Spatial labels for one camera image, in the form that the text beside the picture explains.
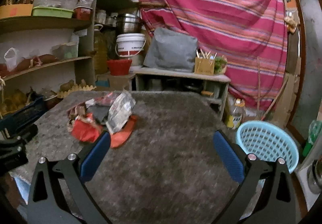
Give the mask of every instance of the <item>gray carpet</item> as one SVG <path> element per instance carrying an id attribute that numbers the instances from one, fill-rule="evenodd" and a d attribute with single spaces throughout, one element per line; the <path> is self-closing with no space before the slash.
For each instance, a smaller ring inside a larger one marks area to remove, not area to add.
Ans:
<path id="1" fill-rule="evenodd" d="M 84 146 L 69 135 L 66 111 L 104 92 L 74 92 L 38 121 L 39 134 L 27 144 L 29 163 L 15 170 L 31 181 L 41 156 L 60 160 Z M 128 141 L 108 151 L 86 184 L 115 224 L 211 223 L 238 184 L 213 147 L 213 133 L 229 132 L 214 111 L 194 93 L 132 92 L 139 116 Z M 66 185 L 64 193 L 71 197 Z"/>

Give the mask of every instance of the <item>striped cloth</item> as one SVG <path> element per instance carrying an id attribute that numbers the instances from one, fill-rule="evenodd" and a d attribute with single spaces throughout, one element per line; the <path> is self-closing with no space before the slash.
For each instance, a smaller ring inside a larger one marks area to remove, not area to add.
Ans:
<path id="1" fill-rule="evenodd" d="M 142 19 L 152 35 L 156 27 L 188 33 L 205 51 L 228 59 L 229 91 L 249 106 L 258 95 L 260 60 L 261 109 L 266 109 L 283 82 L 287 28 L 283 0 L 140 0 L 166 3 L 144 8 Z"/>

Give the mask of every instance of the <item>light blue basket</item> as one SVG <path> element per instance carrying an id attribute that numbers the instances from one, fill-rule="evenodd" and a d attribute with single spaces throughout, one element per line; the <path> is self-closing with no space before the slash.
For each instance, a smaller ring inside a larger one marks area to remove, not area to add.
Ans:
<path id="1" fill-rule="evenodd" d="M 285 131 L 270 123 L 254 120 L 241 124 L 236 133 L 236 143 L 246 154 L 254 153 L 263 161 L 284 158 L 290 173 L 297 166 L 295 142 Z"/>

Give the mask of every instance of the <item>egg carton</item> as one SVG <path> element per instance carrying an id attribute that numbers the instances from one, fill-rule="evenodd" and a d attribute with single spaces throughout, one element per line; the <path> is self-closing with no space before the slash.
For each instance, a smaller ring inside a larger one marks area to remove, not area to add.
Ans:
<path id="1" fill-rule="evenodd" d="M 75 92 L 75 91 L 91 91 L 93 89 L 96 89 L 93 85 L 89 86 L 86 85 L 85 87 L 82 87 L 81 85 L 74 85 L 70 90 L 68 91 L 60 91 L 57 93 L 57 97 L 59 99 L 63 99 L 67 97 L 70 93 Z"/>

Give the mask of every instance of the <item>red basket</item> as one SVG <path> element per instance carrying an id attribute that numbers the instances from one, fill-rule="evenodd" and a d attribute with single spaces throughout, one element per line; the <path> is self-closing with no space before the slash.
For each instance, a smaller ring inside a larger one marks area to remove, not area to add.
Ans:
<path id="1" fill-rule="evenodd" d="M 74 9 L 74 17 L 78 20 L 90 20 L 92 11 L 92 8 L 76 7 Z"/>
<path id="2" fill-rule="evenodd" d="M 107 66 L 112 76 L 125 76 L 128 75 L 132 60 L 131 59 L 117 59 L 106 61 Z"/>

